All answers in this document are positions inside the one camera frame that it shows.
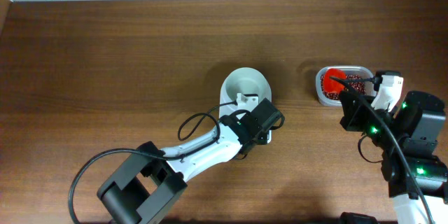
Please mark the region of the orange measuring scoop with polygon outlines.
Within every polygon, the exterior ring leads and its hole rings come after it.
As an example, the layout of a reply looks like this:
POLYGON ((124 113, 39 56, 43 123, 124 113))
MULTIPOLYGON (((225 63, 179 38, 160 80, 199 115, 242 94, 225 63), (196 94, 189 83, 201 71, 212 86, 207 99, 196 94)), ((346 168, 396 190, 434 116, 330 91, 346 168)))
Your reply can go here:
POLYGON ((340 69, 328 69, 323 76, 323 91, 329 94, 339 94, 344 89, 344 86, 343 84, 338 83, 336 80, 333 80, 333 77, 338 79, 345 79, 347 75, 340 69))

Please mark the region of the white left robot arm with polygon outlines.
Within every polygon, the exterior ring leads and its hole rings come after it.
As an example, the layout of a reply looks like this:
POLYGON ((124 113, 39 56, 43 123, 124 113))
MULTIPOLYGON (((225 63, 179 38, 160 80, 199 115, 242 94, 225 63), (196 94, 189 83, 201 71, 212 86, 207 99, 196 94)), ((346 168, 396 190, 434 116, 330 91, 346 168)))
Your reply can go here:
POLYGON ((272 102, 263 99, 250 111, 221 116, 206 134, 179 146, 159 149, 151 141, 144 143, 99 187, 97 197, 117 223, 159 223, 190 179, 268 144, 284 121, 272 102))

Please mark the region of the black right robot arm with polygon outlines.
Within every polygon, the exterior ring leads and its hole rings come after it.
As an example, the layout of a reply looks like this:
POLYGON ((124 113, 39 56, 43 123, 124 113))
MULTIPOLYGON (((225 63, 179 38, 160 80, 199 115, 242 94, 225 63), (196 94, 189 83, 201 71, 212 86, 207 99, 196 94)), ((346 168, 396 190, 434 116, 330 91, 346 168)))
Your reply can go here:
POLYGON ((369 109, 359 94, 343 91, 346 131, 362 132, 383 150, 381 172, 399 223, 447 222, 447 166, 436 155, 446 115, 434 95, 410 91, 391 112, 369 109))

